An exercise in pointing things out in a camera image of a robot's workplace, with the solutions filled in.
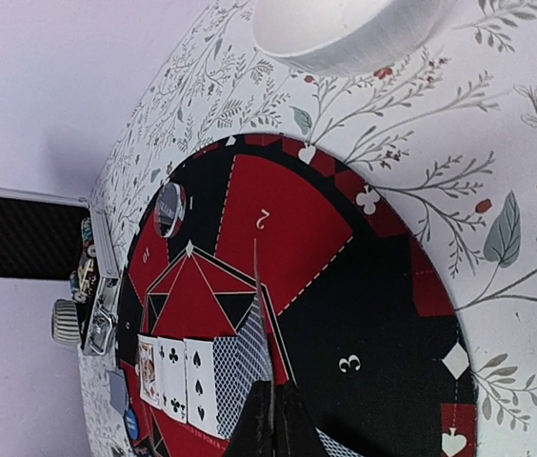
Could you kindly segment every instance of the club playing card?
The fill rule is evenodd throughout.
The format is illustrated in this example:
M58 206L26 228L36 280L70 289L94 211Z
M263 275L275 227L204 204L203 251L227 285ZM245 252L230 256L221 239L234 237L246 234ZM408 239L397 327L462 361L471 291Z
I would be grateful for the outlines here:
M183 341L158 338L161 408L172 419L186 423L186 348Z
M139 377L140 396L153 407L161 407L156 372L156 354L158 352L156 338L139 335Z
M208 435L219 437L213 371L213 342L184 339L188 422Z

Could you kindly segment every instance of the white wall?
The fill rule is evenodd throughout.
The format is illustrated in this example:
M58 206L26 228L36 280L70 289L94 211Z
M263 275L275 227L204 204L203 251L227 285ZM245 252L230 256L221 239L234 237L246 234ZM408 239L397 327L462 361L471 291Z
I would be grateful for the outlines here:
M87 195L118 132L209 0L0 0L0 186ZM0 457L89 455L63 284L0 280Z

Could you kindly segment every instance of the number 3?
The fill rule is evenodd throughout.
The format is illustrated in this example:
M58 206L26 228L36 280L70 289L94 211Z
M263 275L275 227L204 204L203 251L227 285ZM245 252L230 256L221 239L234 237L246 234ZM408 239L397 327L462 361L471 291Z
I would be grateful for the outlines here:
M362 367L362 362L357 355L352 354L348 358L343 358L338 361L338 368L344 372L348 373L351 370L359 371Z
M270 213L269 213L267 210L262 209L262 216L260 216L260 217L258 218L258 220L256 221L256 227L257 227L259 230L264 230L264 228L265 228L264 221L265 221L265 219L267 219L269 216L270 216Z

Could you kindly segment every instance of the black and red pattern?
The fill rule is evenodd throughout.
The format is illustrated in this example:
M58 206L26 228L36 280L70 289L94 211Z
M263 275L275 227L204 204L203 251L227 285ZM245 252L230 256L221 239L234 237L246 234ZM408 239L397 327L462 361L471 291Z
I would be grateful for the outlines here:
M453 375L443 362L465 341L401 219L383 200L364 213L356 199L368 184L322 151L307 164L298 158L306 145L296 140L234 140L202 149L173 172L171 182L186 191L181 227L161 238L150 202L129 252L117 356L140 440L157 455L223 455L227 441L139 400L137 333L236 334L254 292L256 240L276 381L295 381L318 428L361 455L440 456L450 440L449 452L465 441L456 455L474 456L471 374Z

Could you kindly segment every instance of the diamond symbol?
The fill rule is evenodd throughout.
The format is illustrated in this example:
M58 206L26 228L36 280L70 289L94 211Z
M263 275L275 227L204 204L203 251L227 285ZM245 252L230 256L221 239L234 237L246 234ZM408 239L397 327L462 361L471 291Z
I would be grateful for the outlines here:
M186 245L186 255L190 257L193 251L194 251L194 246L192 245L192 242L189 240L188 244Z
M459 379L469 368L469 357L467 357L466 350L457 342L447 356L442 359L442 363L448 368L448 371L450 371L450 374L455 379Z

